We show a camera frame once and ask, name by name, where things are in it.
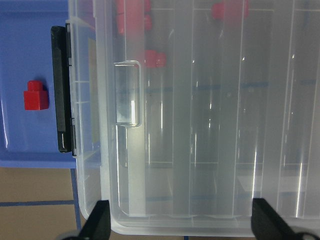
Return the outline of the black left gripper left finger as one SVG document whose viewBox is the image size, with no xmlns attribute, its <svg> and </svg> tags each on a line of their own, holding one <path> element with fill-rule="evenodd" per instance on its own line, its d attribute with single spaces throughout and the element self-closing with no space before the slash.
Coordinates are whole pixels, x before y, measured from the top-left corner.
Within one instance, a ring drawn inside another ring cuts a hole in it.
<svg viewBox="0 0 320 240">
<path fill-rule="evenodd" d="M 90 216 L 76 237 L 77 240 L 108 240 L 111 235 L 111 214 L 108 200 L 96 202 Z"/>
</svg>

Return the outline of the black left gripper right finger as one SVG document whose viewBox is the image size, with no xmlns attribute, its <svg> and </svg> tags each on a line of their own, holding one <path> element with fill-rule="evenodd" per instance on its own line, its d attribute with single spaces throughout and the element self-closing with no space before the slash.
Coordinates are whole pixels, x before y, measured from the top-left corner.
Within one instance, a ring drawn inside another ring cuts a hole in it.
<svg viewBox="0 0 320 240">
<path fill-rule="evenodd" d="M 251 231 L 257 240 L 299 239 L 264 198 L 252 200 Z"/>
</svg>

